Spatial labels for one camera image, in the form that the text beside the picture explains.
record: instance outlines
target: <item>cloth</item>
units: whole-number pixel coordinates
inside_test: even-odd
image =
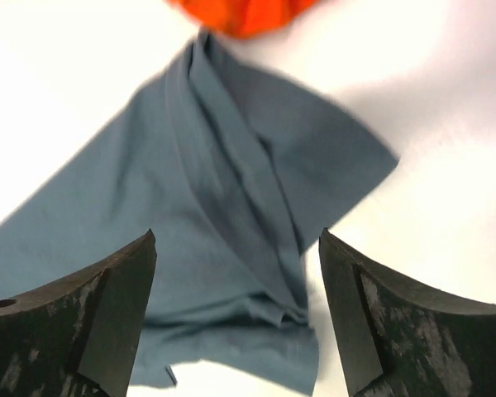
[[[0,226],[0,299],[151,228],[157,274],[131,383],[172,385],[165,366],[203,358],[310,394],[300,255],[395,165],[341,109],[202,32]]]
[[[278,29],[319,0],[167,0],[205,27],[238,39]]]

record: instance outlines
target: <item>red-orange fabric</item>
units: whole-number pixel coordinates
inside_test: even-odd
[[[287,25],[320,0],[167,0],[212,31],[248,39]]]

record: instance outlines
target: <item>blue cloth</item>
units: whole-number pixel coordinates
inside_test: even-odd
[[[172,385],[165,366],[204,358],[311,394],[300,255],[395,165],[341,109],[203,32],[0,226],[0,299],[151,228],[157,274],[131,383]]]

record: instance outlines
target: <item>orange cloth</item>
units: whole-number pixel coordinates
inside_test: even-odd
[[[248,39],[287,25],[319,0],[167,0],[212,31]]]

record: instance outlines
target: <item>white table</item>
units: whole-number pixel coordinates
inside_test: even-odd
[[[196,32],[160,0],[0,0],[0,222]],[[289,28],[227,42],[242,59],[348,108],[401,156],[332,231],[448,292],[496,303],[496,0],[326,0]],[[316,247],[315,397],[347,396]],[[210,363],[164,395],[293,397]]]

